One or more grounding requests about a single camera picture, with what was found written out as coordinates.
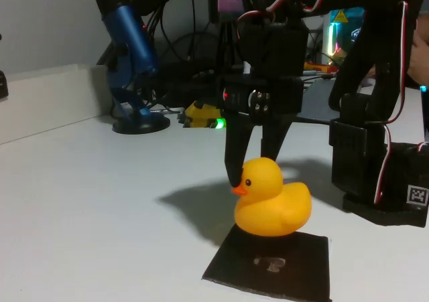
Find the person's left hand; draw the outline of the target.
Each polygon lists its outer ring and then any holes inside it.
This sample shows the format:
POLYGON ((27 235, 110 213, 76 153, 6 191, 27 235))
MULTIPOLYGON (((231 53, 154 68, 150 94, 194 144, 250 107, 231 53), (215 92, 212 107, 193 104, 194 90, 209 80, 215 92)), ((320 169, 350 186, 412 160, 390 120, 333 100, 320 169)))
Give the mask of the person's left hand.
POLYGON ((408 75, 419 85, 428 85, 428 44, 414 32, 408 75))

